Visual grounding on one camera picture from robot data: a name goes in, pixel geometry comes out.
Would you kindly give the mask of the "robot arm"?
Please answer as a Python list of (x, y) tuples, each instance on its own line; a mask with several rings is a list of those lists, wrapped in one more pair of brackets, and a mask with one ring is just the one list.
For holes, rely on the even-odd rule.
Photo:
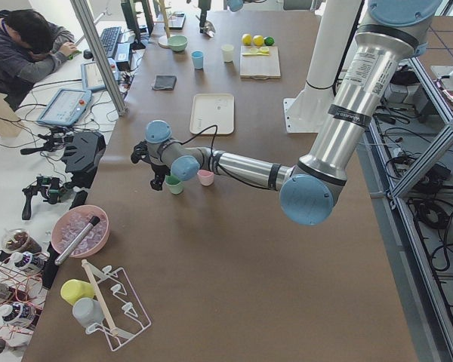
[(200, 170), (227, 175), (279, 193), (284, 214), (301, 225), (327, 219), (347, 182), (346, 167), (402, 60), (427, 47), (438, 1), (329, 1), (319, 25), (305, 88), (285, 114), (315, 133), (296, 165), (260, 161), (216, 150), (189, 148), (173, 138), (162, 120), (146, 126), (146, 162), (161, 190), (175, 176), (192, 179)]
[(260, 4), (260, 3), (263, 3), (263, 1), (257, 1), (257, 0), (247, 0), (247, 1), (245, 1), (245, 0), (226, 0), (225, 1), (226, 8), (228, 10), (230, 10), (231, 12), (240, 11), (243, 8), (244, 3)]

